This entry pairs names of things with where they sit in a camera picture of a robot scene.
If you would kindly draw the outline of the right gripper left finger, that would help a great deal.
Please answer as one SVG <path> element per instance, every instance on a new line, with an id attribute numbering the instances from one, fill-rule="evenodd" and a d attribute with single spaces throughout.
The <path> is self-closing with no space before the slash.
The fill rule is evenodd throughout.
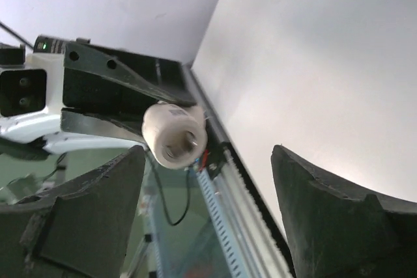
<path id="1" fill-rule="evenodd" d="M 48 191 L 1 206 L 2 277 L 118 277 L 145 170 L 133 146 Z"/>

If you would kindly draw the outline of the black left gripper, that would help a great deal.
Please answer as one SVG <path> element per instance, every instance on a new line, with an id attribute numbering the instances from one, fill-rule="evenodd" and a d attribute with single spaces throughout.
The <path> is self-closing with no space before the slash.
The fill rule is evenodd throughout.
<path id="1" fill-rule="evenodd" d="M 159 101 L 192 107 L 180 62 L 77 42 L 65 47 L 61 130 L 145 143 L 140 124 L 117 115 L 141 116 Z"/>

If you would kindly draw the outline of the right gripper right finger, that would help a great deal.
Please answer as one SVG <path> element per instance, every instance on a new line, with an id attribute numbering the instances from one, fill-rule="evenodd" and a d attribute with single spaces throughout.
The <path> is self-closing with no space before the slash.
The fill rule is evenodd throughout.
<path id="1" fill-rule="evenodd" d="M 416 204 L 359 186 L 284 146 L 271 155 L 297 277 L 415 277 Z"/>

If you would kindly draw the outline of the white pipe elbow fitting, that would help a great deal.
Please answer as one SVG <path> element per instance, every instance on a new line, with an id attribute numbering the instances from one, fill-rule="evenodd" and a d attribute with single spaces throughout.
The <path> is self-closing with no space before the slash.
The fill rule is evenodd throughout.
<path id="1" fill-rule="evenodd" d="M 207 145 L 205 111 L 200 105 L 154 104 L 143 116 L 141 131 L 155 160 L 168 169 L 193 164 Z"/>

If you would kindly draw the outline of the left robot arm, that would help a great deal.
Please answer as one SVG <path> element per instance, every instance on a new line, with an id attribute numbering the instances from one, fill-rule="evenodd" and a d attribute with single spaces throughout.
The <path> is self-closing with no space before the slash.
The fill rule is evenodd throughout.
<path id="1" fill-rule="evenodd" d="M 174 168 L 207 142 L 203 108 L 169 59 L 40 35 L 1 44 L 1 152 L 22 160 L 148 147 Z"/>

